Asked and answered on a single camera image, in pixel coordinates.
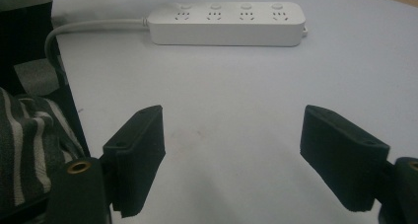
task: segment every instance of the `striped cloth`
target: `striped cloth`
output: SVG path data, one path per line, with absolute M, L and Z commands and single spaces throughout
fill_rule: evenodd
M 0 213 L 49 192 L 51 175 L 84 157 L 53 101 L 12 97 L 0 88 Z

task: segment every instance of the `white cable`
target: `white cable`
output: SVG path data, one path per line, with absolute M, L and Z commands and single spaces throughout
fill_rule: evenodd
M 90 27 L 96 26 L 119 26 L 119 25 L 139 25 L 141 29 L 148 29 L 147 19 L 114 19 L 114 20 L 94 20 L 94 21 L 87 21 L 87 22 L 80 22 L 74 24 L 68 24 L 60 26 L 53 31 L 51 31 L 48 36 L 46 37 L 44 51 L 46 58 L 48 59 L 49 63 L 55 68 L 56 71 L 65 75 L 65 72 L 60 70 L 61 66 L 59 65 L 58 59 L 55 55 L 52 54 L 51 45 L 53 39 L 60 34 L 71 33 L 74 31 L 80 30 L 87 30 Z

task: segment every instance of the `white power strip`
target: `white power strip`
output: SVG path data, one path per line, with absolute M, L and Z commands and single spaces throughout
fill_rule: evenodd
M 308 31 L 290 2 L 170 3 L 148 17 L 156 44 L 294 46 Z

